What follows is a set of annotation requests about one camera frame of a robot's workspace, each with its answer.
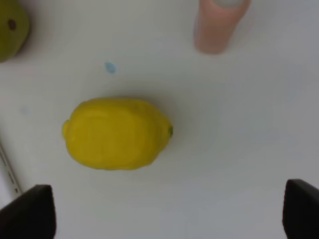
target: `yellow lemon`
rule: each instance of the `yellow lemon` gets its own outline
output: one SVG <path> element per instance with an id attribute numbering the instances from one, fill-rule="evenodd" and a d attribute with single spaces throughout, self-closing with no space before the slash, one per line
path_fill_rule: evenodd
<path id="1" fill-rule="evenodd" d="M 98 98 L 81 103 L 63 125 L 70 155 L 96 169 L 133 170 L 151 164 L 172 136 L 172 124 L 138 99 Z"/>

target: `white table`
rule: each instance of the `white table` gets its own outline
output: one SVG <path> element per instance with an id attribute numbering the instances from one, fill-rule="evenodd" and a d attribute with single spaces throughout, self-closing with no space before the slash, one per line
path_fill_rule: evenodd
<path id="1" fill-rule="evenodd" d="M 196 0 L 24 2 L 33 30 L 0 65 L 0 137 L 23 190 L 52 185 L 57 239 L 285 238 L 286 180 L 319 186 L 319 1 L 254 0 L 220 56 L 192 47 Z M 167 112 L 173 140 L 138 171 L 79 165 L 63 122 L 119 95 Z"/>

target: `pink bottle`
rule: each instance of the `pink bottle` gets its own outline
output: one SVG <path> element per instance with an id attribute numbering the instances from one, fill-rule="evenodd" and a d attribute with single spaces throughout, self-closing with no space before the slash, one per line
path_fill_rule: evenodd
<path id="1" fill-rule="evenodd" d="M 199 0 L 195 47 L 204 53 L 222 53 L 251 0 Z"/>

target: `green fruit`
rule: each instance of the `green fruit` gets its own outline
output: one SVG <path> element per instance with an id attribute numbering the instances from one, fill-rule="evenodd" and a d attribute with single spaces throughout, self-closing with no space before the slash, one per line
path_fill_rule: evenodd
<path id="1" fill-rule="evenodd" d="M 0 62 L 19 51 L 29 29 L 28 15 L 18 0 L 0 0 Z"/>

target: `pear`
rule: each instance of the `pear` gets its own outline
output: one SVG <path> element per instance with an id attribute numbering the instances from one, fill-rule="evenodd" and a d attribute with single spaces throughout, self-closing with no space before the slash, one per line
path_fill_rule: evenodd
<path id="1" fill-rule="evenodd" d="M 13 57 L 28 37 L 30 21 L 18 0 L 0 0 L 0 62 Z"/>

